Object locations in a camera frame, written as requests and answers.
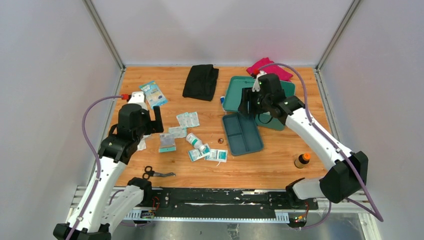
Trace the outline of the clear bag teal strip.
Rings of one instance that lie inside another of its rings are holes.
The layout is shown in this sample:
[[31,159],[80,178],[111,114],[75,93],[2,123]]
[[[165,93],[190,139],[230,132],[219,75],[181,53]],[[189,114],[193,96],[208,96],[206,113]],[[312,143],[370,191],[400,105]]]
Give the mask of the clear bag teal strip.
[[171,133],[162,133],[159,135],[160,146],[159,153],[174,152],[177,150],[174,135]]

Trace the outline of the white bottle green label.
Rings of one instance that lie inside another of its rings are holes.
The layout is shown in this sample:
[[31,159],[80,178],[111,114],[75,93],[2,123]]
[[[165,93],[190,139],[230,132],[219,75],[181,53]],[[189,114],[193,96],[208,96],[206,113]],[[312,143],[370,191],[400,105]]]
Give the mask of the white bottle green label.
[[203,142],[192,132],[186,136],[186,141],[190,143],[195,149],[203,152],[207,147]]

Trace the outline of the teal medicine box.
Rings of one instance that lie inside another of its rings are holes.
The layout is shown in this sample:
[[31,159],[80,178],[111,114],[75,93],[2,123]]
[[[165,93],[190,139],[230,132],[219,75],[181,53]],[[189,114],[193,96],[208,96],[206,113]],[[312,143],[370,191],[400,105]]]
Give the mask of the teal medicine box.
[[[226,112],[237,112],[238,107],[241,103],[242,89],[243,88],[252,88],[254,85],[255,79],[250,76],[233,76],[229,81],[228,88],[222,103],[222,107]],[[280,81],[280,85],[284,90],[284,93],[287,97],[293,96],[295,94],[295,84],[287,81]],[[282,131],[285,128],[285,125],[282,124],[279,120],[273,118],[272,120],[269,113],[263,113],[258,117],[255,117],[255,122],[260,127],[265,127],[268,129]]]

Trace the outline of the brown bottle orange cap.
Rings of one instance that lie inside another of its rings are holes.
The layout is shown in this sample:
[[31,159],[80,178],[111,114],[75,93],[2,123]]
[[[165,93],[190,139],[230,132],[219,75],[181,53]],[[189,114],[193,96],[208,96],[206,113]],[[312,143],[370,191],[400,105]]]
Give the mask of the brown bottle orange cap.
[[303,169],[306,165],[310,163],[310,160],[311,160],[311,155],[306,152],[306,153],[300,154],[298,158],[295,159],[294,165],[298,169]]

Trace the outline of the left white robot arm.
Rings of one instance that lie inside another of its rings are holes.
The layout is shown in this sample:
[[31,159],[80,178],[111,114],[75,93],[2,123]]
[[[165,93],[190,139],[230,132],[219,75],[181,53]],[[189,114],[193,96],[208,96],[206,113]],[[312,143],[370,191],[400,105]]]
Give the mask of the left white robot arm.
[[81,124],[83,136],[95,157],[95,168],[74,212],[65,223],[58,223],[53,236],[58,240],[110,240],[125,216],[137,205],[153,201],[152,184],[147,179],[132,178],[118,197],[108,204],[120,175],[138,150],[144,136],[163,133],[160,107],[153,107],[155,119],[145,103],[145,94],[136,91],[118,95],[126,100],[118,112],[118,123],[95,150]]

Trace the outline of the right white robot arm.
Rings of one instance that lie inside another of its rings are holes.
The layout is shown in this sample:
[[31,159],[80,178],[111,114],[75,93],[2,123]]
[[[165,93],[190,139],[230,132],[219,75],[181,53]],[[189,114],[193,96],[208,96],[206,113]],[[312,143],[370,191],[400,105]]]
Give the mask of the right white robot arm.
[[255,85],[258,90],[241,90],[238,111],[248,116],[270,113],[300,136],[328,170],[323,177],[301,178],[286,186],[285,201],[290,208],[298,209],[312,198],[326,198],[337,204],[366,184],[368,157],[339,143],[297,96],[286,96],[276,74],[262,74]]

